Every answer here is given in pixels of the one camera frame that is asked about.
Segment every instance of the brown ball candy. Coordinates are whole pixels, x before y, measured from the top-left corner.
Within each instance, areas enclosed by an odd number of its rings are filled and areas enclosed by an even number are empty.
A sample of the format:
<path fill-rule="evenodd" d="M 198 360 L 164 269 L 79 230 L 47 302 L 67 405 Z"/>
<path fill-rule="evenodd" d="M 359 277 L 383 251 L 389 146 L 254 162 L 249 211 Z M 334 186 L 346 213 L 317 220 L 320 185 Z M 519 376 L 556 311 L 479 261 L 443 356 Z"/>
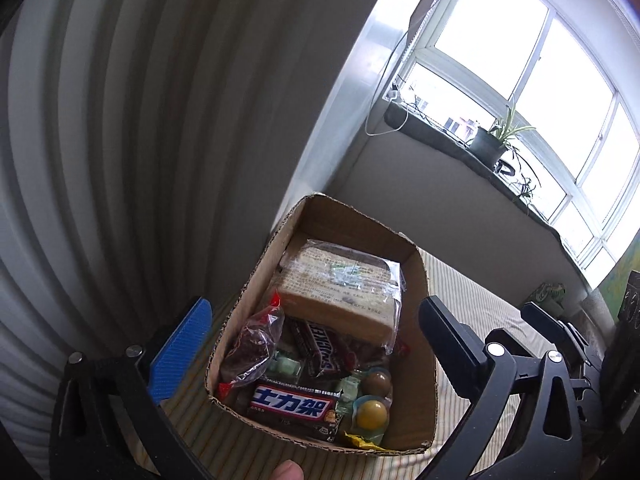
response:
<path fill-rule="evenodd" d="M 386 397 L 391 391 L 391 377 L 384 372 L 375 370 L 362 380 L 360 387 L 364 395 Z"/>
<path fill-rule="evenodd" d="M 356 423 L 363 430 L 377 430 L 386 424 L 386 407 L 379 400 L 363 402 L 356 412 Z"/>

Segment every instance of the cable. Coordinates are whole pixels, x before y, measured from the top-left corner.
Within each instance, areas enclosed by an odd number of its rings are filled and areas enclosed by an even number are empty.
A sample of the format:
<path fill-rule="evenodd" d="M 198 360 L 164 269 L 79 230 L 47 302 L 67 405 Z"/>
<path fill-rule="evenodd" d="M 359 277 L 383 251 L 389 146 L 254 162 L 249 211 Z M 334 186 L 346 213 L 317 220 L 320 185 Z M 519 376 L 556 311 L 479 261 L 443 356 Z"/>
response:
<path fill-rule="evenodd" d="M 427 11 L 418 19 L 416 20 L 417 22 L 421 22 L 422 20 L 424 20 L 427 17 L 427 14 L 429 14 L 431 12 L 431 9 L 433 9 L 433 7 L 435 7 L 440 0 L 434 0 L 433 3 L 430 5 L 429 9 L 427 9 Z M 406 122 L 409 120 L 409 108 L 405 107 L 406 109 L 406 117 L 404 118 L 404 121 L 402 122 L 402 124 L 400 124 L 400 126 L 398 128 L 395 128 L 393 130 L 388 130 L 386 132 L 378 132 L 375 134 L 370 134 L 368 131 L 368 126 L 369 126 L 369 117 L 371 115 L 371 111 L 373 110 L 373 102 L 376 99 L 376 95 L 378 94 L 378 88 L 380 88 L 380 83 L 382 83 L 382 79 L 385 76 L 386 73 L 386 69 L 389 66 L 389 62 L 391 62 L 391 58 L 394 56 L 394 54 L 396 53 L 396 49 L 398 48 L 398 46 L 400 45 L 400 43 L 402 43 L 402 40 L 404 40 L 404 38 L 406 37 L 406 35 L 409 33 L 409 29 L 407 28 L 407 30 L 404 32 L 404 34 L 402 35 L 402 37 L 398 40 L 398 42 L 396 43 L 396 46 L 393 47 L 391 53 L 389 54 L 389 57 L 386 59 L 386 63 L 385 63 L 385 67 L 382 69 L 382 73 L 380 74 L 380 79 L 378 80 L 378 84 L 376 85 L 376 89 L 373 92 L 373 95 L 371 96 L 371 102 L 369 103 L 369 111 L 367 112 L 367 117 L 364 120 L 364 132 L 369 136 L 369 137 L 376 137 L 379 135 L 385 135 L 385 134 L 390 134 L 393 132 L 397 132 L 399 131 L 405 124 Z"/>

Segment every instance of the silver bolt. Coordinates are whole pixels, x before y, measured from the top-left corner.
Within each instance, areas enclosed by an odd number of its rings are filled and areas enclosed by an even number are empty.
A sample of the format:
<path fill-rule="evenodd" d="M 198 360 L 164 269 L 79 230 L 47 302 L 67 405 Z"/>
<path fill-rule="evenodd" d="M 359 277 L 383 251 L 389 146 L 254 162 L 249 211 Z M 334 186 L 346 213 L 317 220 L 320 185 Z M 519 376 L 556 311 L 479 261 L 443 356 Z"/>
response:
<path fill-rule="evenodd" d="M 82 361 L 82 352 L 73 352 L 69 356 L 69 359 L 67 359 L 67 361 L 69 361 L 70 365 L 77 365 L 80 361 Z"/>
<path fill-rule="evenodd" d="M 138 357 L 142 354 L 142 346 L 140 345 L 131 345 L 127 348 L 127 357 Z"/>
<path fill-rule="evenodd" d="M 559 363 L 560 361 L 562 361 L 562 354 L 560 352 L 550 350 L 547 355 L 549 356 L 549 359 L 551 359 L 555 363 Z"/>
<path fill-rule="evenodd" d="M 486 346 L 486 349 L 489 352 L 489 354 L 494 355 L 496 357 L 500 357 L 501 355 L 504 355 L 504 346 L 502 346 L 500 343 L 489 343 Z"/>

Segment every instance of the window frame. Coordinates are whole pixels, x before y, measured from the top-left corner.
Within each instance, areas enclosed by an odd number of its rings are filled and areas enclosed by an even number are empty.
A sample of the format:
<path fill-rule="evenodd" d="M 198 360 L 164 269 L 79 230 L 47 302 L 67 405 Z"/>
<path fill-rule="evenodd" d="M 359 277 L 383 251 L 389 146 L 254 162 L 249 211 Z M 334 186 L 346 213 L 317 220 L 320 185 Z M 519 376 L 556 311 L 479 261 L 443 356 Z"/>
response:
<path fill-rule="evenodd" d="M 466 94 L 494 117 L 503 116 L 504 111 L 506 110 L 506 105 L 510 100 L 505 99 L 500 93 L 489 86 L 488 83 L 471 72 L 471 70 L 435 47 L 435 44 L 444 30 L 444 27 L 447 25 L 449 17 L 451 16 L 451 13 L 458 1 L 459 0 L 439 0 L 437 5 L 431 9 L 425 18 L 425 22 L 418 30 L 418 34 L 414 41 L 412 41 L 412 46 L 404 56 L 402 66 L 399 70 L 399 76 L 405 80 L 411 72 L 414 64 L 418 63 L 435 73 L 437 76 L 443 78 L 444 81 L 450 83 L 462 93 Z M 538 39 L 536 40 L 531 56 L 527 60 L 510 99 L 515 98 L 515 101 L 517 102 L 517 99 L 519 99 L 522 94 L 536 63 L 540 58 L 542 47 L 554 19 L 558 20 L 558 22 L 560 22 L 562 26 L 571 33 L 580 47 L 584 50 L 585 54 L 590 58 L 591 62 L 609 86 L 612 93 L 609 110 L 607 111 L 600 133 L 591 147 L 590 154 L 588 155 L 583 167 L 575 178 L 556 152 L 554 152 L 554 150 L 536 130 L 529 130 L 526 135 L 522 136 L 522 138 L 519 137 L 520 142 L 522 142 L 540 161 L 540 163 L 544 165 L 547 171 L 549 171 L 565 192 L 564 199 L 548 219 L 537 210 L 536 213 L 544 221 L 553 226 L 556 219 L 564 211 L 569 202 L 573 202 L 593 235 L 591 241 L 579 254 L 574 254 L 574 252 L 568 247 L 568 244 L 563 241 L 568 253 L 572 256 L 578 267 L 584 272 L 586 267 L 602 248 L 606 250 L 614 261 L 617 261 L 616 256 L 607 247 L 607 238 L 609 238 L 615 227 L 618 225 L 618 222 L 622 218 L 622 215 L 626 211 L 626 208 L 640 184 L 639 150 L 636 154 L 636 158 L 634 159 L 629 176 L 622 188 L 622 192 L 620 192 L 602 222 L 598 220 L 588 197 L 582 191 L 581 186 L 590 171 L 593 169 L 595 161 L 604 146 L 604 142 L 607 140 L 618 105 L 621 106 L 628 117 L 639 144 L 640 132 L 638 131 L 637 125 L 634 123 L 633 115 L 629 113 L 624 99 L 620 95 L 620 92 L 610 76 L 607 75 L 606 71 L 603 69 L 602 64 L 598 60 L 598 56 L 594 53 L 594 50 L 591 49 L 584 38 L 580 36 L 576 28 L 562 16 L 562 13 L 555 5 L 553 5 L 549 0 L 540 1 L 546 5 L 547 8 L 545 21 L 543 22 L 542 29 Z M 516 122 L 519 125 L 528 124 L 519 113 L 516 113 Z"/>

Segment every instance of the green painting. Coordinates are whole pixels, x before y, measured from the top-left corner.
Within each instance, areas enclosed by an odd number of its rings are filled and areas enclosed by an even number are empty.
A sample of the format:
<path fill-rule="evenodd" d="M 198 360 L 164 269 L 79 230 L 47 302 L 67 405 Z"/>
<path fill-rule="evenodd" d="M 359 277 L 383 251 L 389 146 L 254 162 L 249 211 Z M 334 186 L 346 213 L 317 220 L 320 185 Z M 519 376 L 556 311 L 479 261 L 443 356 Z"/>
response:
<path fill-rule="evenodd" d="M 625 295 L 626 280 L 632 270 L 640 270 L 640 231 L 631 242 L 622 258 L 611 269 L 607 277 L 602 280 L 598 290 L 609 307 L 615 321 L 618 320 L 618 310 Z"/>

